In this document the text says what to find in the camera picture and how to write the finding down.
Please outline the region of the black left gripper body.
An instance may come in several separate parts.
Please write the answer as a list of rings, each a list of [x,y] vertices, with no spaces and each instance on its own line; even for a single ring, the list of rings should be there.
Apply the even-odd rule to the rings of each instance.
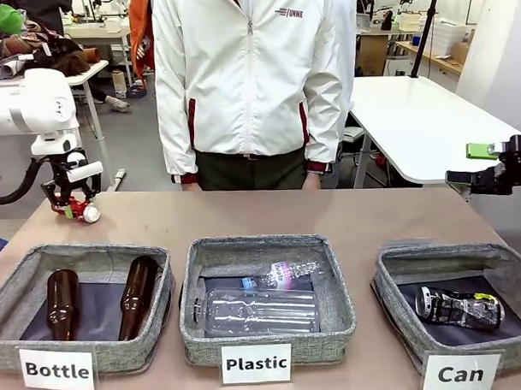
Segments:
[[[63,191],[72,195],[72,191],[81,190],[82,180],[92,176],[92,165],[85,153],[53,154],[49,156],[49,165],[53,174],[51,181],[56,183],[56,193]]]

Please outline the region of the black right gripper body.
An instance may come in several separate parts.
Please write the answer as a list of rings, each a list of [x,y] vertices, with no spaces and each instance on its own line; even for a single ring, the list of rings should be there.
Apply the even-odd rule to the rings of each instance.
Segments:
[[[498,180],[503,184],[505,195],[512,195],[513,188],[521,186],[521,134],[513,135],[503,143],[499,154],[502,172]]]

